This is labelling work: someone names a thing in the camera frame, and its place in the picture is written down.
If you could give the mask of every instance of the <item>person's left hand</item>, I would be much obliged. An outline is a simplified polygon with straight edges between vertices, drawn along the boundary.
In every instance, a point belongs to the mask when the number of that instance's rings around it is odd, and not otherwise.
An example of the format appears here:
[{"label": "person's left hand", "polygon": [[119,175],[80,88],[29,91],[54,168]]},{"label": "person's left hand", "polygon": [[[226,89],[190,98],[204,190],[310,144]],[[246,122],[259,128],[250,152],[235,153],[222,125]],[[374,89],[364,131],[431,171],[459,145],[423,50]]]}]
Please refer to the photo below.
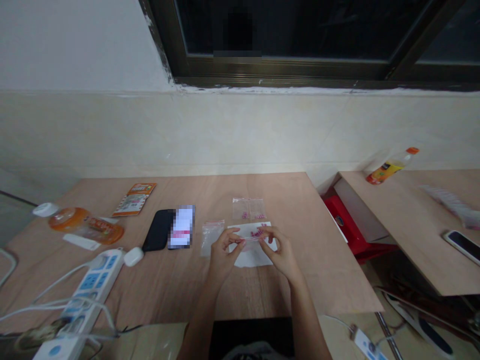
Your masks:
[{"label": "person's left hand", "polygon": [[[240,231],[239,227],[225,229],[218,240],[211,245],[208,279],[220,286],[229,277],[235,261],[245,247],[245,240],[235,234],[237,231]],[[235,250],[229,252],[229,245],[233,243],[238,245]]]}]

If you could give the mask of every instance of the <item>wooden desk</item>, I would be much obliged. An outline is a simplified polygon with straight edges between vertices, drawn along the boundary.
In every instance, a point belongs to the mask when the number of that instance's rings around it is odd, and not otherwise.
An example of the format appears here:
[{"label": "wooden desk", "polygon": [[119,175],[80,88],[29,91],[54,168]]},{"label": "wooden desk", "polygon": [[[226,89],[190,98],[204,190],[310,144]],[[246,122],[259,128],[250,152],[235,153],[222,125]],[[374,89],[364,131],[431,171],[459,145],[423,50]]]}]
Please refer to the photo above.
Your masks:
[{"label": "wooden desk", "polygon": [[[200,257],[202,224],[232,221],[233,197],[264,198],[273,225],[292,239],[318,313],[382,311],[383,307],[336,228],[327,208],[304,172],[257,175],[84,179],[57,203],[112,214],[135,183],[157,186],[138,216],[123,218],[125,234],[110,248],[142,246],[157,210],[196,205],[190,249],[148,252],[135,267],[124,266],[107,299],[119,329],[139,324],[187,322],[206,278],[209,259]],[[43,289],[73,267],[108,249],[91,252],[62,240],[44,219],[34,220],[7,248],[18,268],[0,292],[0,309],[9,313],[27,306]],[[44,302],[70,296],[85,271],[55,287]],[[290,291],[273,266],[234,268],[217,301],[216,318],[252,319],[286,316]],[[55,315],[30,312],[0,323],[0,329],[26,330]],[[103,315],[100,323],[104,324]]]},{"label": "wooden desk", "polygon": [[340,175],[440,295],[480,294],[480,266],[441,237],[457,230],[480,245],[480,231],[463,228],[456,216],[418,188],[443,188],[478,210],[480,170],[401,171],[381,185],[369,184],[357,171]]}]

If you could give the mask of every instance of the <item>white bottle cap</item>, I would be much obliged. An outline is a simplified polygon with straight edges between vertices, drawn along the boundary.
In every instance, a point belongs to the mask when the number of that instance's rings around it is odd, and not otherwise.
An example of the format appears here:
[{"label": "white bottle cap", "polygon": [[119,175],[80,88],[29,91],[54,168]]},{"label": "white bottle cap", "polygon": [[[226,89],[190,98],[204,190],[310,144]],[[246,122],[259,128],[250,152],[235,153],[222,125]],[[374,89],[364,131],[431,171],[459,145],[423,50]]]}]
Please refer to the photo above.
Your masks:
[{"label": "white bottle cap", "polygon": [[142,251],[142,249],[139,247],[134,247],[132,250],[125,254],[125,256],[123,257],[123,261],[125,262],[125,265],[127,265],[128,267],[132,267],[143,258],[144,252]]},{"label": "white bottle cap", "polygon": [[41,218],[48,218],[59,210],[60,206],[55,205],[53,202],[46,202],[34,208],[32,213]]}]

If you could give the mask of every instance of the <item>smartphone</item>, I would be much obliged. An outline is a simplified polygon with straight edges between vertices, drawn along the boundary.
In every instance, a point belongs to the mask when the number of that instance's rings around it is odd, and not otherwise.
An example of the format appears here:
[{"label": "smartphone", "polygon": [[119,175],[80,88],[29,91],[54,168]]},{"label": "smartphone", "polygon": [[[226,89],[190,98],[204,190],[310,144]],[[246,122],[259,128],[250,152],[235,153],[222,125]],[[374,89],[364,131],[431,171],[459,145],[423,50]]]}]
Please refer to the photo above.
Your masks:
[{"label": "smartphone", "polygon": [[159,210],[155,213],[141,249],[143,252],[187,249],[192,242],[195,224],[195,205],[178,209]]},{"label": "smartphone", "polygon": [[449,231],[443,238],[475,264],[480,266],[480,246],[458,231]]}]

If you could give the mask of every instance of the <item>power strip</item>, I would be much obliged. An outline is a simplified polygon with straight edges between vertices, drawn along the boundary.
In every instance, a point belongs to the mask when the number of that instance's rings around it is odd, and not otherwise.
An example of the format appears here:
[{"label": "power strip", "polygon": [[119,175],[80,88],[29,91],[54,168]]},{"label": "power strip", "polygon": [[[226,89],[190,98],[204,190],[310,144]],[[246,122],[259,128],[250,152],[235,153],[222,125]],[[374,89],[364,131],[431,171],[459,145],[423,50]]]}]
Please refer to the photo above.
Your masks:
[{"label": "power strip", "polygon": [[[90,298],[103,304],[124,264],[124,255],[120,249],[107,250],[99,254],[98,256],[104,257],[101,265],[85,274],[73,297]],[[100,311],[99,306],[90,302],[71,300],[60,315],[61,318],[69,320],[62,329],[69,334],[44,342],[33,360],[77,360],[85,346],[86,338],[72,334],[89,334]]]},{"label": "power strip", "polygon": [[355,326],[353,329],[353,334],[351,339],[360,351],[366,356],[369,360],[388,360],[385,355],[380,351],[380,349],[375,348],[375,344],[370,341],[367,335]]}]

